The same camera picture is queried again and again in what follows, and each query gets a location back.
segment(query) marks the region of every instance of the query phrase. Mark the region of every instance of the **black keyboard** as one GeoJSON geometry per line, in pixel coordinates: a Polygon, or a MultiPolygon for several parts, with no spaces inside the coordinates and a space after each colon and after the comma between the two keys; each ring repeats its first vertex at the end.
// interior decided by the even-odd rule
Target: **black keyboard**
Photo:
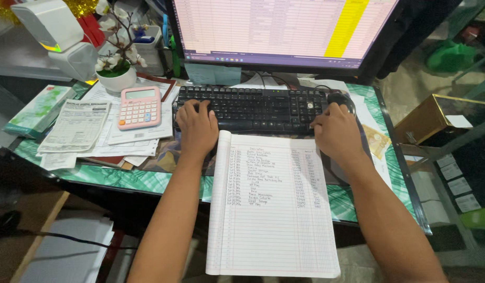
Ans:
{"type": "Polygon", "coordinates": [[[210,100],[219,129],[230,132],[313,134],[309,123],[327,108],[322,91],[181,87],[174,113],[190,99],[210,100]]]}

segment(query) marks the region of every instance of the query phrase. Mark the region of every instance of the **banknote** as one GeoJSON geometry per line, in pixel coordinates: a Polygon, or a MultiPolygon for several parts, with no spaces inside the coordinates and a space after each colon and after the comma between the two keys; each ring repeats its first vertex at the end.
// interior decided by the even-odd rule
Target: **banknote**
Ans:
{"type": "Polygon", "coordinates": [[[369,126],[363,125],[363,129],[365,130],[365,134],[367,136],[370,152],[372,152],[373,155],[375,155],[378,159],[382,160],[387,148],[389,148],[391,145],[391,139],[369,126]]]}

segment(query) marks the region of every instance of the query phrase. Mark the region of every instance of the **green patterned desk surface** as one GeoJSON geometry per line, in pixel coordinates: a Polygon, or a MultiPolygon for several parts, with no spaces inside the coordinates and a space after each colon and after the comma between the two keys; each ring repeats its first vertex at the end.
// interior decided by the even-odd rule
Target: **green patterned desk surface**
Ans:
{"type": "MultiPolygon", "coordinates": [[[[379,108],[377,96],[372,87],[347,85],[351,93],[358,94],[365,97],[365,103],[377,121],[380,129],[389,136],[382,111],[379,108]]],[[[87,88],[75,85],[77,93],[84,93],[87,88]]],[[[39,164],[40,157],[36,157],[38,145],[31,139],[25,139],[16,149],[15,153],[21,157],[39,164]]],[[[402,171],[398,165],[397,157],[393,148],[390,146],[386,152],[386,161],[390,170],[390,178],[392,190],[397,197],[407,207],[409,212],[415,218],[414,209],[412,206],[409,192],[403,180],[402,171]]],[[[107,169],[100,166],[90,166],[77,164],[73,169],[59,169],[54,170],[57,176],[72,181],[80,181],[94,184],[101,184],[106,186],[121,187],[127,189],[135,189],[142,191],[149,191],[154,193],[163,193],[169,179],[170,173],[159,173],[149,171],[125,171],[117,169],[107,169]]],[[[213,186],[213,177],[202,177],[199,198],[202,201],[209,202],[211,200],[211,189],[213,186]]],[[[357,222],[356,211],[353,205],[353,194],[349,187],[340,187],[328,185],[328,198],[330,207],[332,209],[332,216],[334,219],[343,221],[357,222]]]]}

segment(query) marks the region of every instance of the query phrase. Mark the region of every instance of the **light blue paper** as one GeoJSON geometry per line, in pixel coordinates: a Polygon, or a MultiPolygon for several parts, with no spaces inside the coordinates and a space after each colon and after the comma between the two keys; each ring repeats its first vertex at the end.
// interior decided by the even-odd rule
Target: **light blue paper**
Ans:
{"type": "Polygon", "coordinates": [[[203,64],[184,65],[190,80],[198,84],[234,86],[241,82],[241,68],[203,64]]]}

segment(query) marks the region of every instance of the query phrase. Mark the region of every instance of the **white pot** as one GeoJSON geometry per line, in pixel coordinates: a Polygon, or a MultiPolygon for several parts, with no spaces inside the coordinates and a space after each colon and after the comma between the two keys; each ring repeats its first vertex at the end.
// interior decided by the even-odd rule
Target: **white pot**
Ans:
{"type": "Polygon", "coordinates": [[[136,84],[136,70],[131,66],[127,73],[114,78],[105,78],[100,76],[97,72],[97,78],[101,84],[114,92],[121,92],[124,89],[132,88],[136,84]]]}

